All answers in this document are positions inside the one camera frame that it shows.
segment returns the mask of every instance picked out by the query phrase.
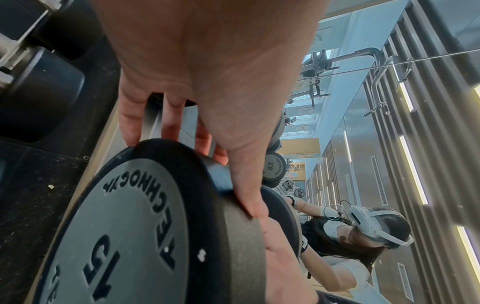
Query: ventilation grille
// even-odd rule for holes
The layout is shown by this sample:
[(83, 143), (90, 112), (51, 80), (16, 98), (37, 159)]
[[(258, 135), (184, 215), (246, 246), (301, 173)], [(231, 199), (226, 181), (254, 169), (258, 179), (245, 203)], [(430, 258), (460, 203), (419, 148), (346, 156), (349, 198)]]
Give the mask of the ventilation grille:
[(375, 173), (376, 185), (378, 187), (378, 192), (380, 194), (380, 200), (382, 206), (388, 206), (389, 202), (387, 201), (387, 195), (385, 194), (384, 184), (382, 183), (382, 178), (380, 177), (379, 164), (377, 163), (377, 158), (375, 156), (371, 157), (371, 165)]
[(352, 205), (355, 205), (354, 192), (352, 190), (352, 183), (350, 182), (350, 174), (345, 175), (345, 180), (346, 180), (346, 188), (348, 190), (348, 199), (349, 199), (348, 202)]
[(410, 288), (409, 276), (407, 275), (407, 269), (405, 265), (397, 263), (398, 269), (400, 271), (401, 283), (403, 285), (403, 290), (405, 291), (405, 296), (407, 299), (415, 303), (414, 295), (412, 294), (412, 289)]

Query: white spot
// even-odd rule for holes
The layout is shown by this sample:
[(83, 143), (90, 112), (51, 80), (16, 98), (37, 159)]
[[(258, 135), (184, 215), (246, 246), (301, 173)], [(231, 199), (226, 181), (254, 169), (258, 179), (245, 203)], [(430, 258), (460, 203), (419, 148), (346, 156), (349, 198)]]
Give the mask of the white spot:
[(198, 260), (200, 262), (205, 262), (205, 255), (207, 254), (207, 252), (203, 249), (200, 250), (200, 252), (198, 253), (197, 257), (198, 257)]

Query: white vr headset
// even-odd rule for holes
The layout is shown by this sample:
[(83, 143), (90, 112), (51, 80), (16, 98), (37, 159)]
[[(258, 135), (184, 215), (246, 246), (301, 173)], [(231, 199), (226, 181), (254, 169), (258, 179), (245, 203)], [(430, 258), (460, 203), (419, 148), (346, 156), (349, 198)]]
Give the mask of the white vr headset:
[(375, 218), (379, 215), (399, 215), (403, 217), (400, 213), (393, 210), (379, 210), (379, 211), (370, 211), (364, 207), (351, 206), (348, 210), (348, 217), (353, 221), (354, 225), (357, 226), (360, 231), (370, 238), (382, 237), (390, 242), (401, 246), (408, 246), (414, 242), (414, 238), (409, 235), (407, 241), (402, 241), (390, 235), (382, 230), (379, 221)]

